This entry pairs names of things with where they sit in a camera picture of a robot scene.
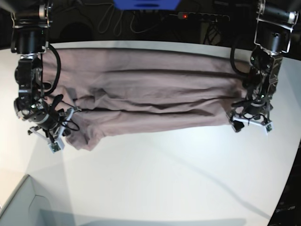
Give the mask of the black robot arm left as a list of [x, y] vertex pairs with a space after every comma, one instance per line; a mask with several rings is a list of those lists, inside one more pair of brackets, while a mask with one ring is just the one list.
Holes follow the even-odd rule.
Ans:
[[246, 96], [233, 103], [227, 113], [229, 123], [235, 132], [240, 132], [245, 124], [253, 124], [273, 130], [270, 111], [271, 100], [276, 92], [278, 74], [283, 55], [288, 53], [294, 27], [297, 25], [301, 9], [299, 0], [259, 0], [256, 6], [255, 48], [250, 57], [250, 71], [244, 73], [235, 66], [236, 43], [230, 52], [230, 63], [236, 74], [243, 77]]

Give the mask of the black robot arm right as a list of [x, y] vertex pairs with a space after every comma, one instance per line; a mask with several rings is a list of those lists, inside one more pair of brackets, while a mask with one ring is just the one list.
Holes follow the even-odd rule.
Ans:
[[[11, 51], [19, 54], [15, 80], [18, 84], [18, 97], [14, 101], [17, 117], [23, 121], [36, 124], [30, 128], [29, 134], [38, 134], [41, 129], [43, 136], [51, 145], [58, 143], [62, 136], [71, 132], [68, 127], [72, 111], [57, 110], [63, 95], [53, 98], [51, 104], [46, 102], [58, 85], [61, 72], [61, 59], [57, 50], [48, 42], [53, 2], [36, 0], [26, 9], [11, 14], [13, 35]], [[50, 50], [56, 58], [56, 75], [54, 82], [43, 81], [43, 54]]]

